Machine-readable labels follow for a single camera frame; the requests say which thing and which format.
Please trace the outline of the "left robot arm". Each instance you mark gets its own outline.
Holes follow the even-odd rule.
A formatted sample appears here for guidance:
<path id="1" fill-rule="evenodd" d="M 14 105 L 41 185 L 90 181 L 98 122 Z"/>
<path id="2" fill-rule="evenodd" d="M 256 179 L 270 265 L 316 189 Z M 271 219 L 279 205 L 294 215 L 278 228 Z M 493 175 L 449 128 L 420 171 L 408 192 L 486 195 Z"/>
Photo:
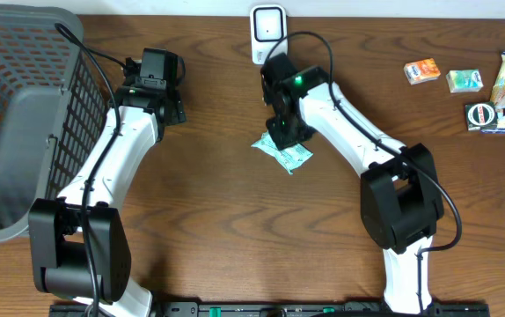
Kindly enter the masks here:
<path id="1" fill-rule="evenodd" d="M 185 122 L 179 55 L 146 48 L 127 59 L 98 142 L 55 199 L 28 212 L 33 282 L 38 291 L 87 306 L 86 315 L 149 316 L 153 295 L 131 276 L 121 207 L 146 153 L 165 127 Z"/>

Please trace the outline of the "orange tissue pack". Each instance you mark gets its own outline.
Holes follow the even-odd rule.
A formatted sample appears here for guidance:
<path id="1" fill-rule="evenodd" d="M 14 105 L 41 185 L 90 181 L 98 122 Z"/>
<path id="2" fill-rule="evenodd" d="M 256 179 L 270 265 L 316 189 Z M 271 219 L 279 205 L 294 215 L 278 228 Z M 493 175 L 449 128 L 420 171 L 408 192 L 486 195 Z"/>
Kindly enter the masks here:
<path id="1" fill-rule="evenodd" d="M 437 80 L 441 76 L 441 71 L 433 58 L 406 63 L 404 73 L 411 85 Z"/>

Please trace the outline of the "teal wet wipes pack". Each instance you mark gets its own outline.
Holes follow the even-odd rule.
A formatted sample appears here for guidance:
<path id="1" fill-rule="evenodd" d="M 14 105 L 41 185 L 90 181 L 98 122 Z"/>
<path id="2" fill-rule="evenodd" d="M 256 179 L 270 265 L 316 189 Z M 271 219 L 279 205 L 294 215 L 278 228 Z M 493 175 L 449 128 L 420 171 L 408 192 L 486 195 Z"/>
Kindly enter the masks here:
<path id="1" fill-rule="evenodd" d="M 253 143 L 251 147 L 259 149 L 268 156 L 273 157 L 290 175 L 312 156 L 312 153 L 301 144 L 293 145 L 284 150 L 278 150 L 268 132 L 263 133 L 260 139 Z"/>

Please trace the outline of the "teal tissue pack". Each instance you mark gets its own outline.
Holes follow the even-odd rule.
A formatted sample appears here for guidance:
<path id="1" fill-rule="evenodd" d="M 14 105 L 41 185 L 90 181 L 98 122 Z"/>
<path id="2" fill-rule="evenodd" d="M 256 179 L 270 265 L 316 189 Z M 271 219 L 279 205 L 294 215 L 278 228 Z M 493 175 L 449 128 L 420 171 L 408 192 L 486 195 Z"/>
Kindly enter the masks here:
<path id="1" fill-rule="evenodd" d="M 450 70 L 446 75 L 451 93 L 479 92 L 483 82 L 479 70 Z"/>

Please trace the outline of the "dark green round-label box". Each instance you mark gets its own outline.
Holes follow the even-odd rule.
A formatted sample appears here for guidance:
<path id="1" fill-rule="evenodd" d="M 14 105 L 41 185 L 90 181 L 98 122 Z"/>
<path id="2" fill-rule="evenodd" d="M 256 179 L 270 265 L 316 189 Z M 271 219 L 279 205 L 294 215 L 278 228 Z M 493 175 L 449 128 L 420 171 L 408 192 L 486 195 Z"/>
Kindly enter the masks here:
<path id="1" fill-rule="evenodd" d="M 465 119 L 468 131 L 494 129 L 498 117 L 491 101 L 465 105 Z"/>

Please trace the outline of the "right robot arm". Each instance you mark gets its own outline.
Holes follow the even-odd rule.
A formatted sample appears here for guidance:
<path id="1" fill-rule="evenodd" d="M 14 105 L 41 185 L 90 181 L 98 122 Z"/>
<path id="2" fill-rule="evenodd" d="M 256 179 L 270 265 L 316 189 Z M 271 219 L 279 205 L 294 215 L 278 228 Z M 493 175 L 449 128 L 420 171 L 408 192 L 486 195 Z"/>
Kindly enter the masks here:
<path id="1" fill-rule="evenodd" d="M 385 304 L 395 313 L 421 313 L 432 303 L 428 257 L 442 198 L 431 152 L 387 136 L 345 99 L 319 66 L 298 70 L 286 54 L 260 70 L 265 102 L 274 109 L 268 133 L 279 150 L 322 135 L 360 178 L 362 223 L 384 253 Z"/>

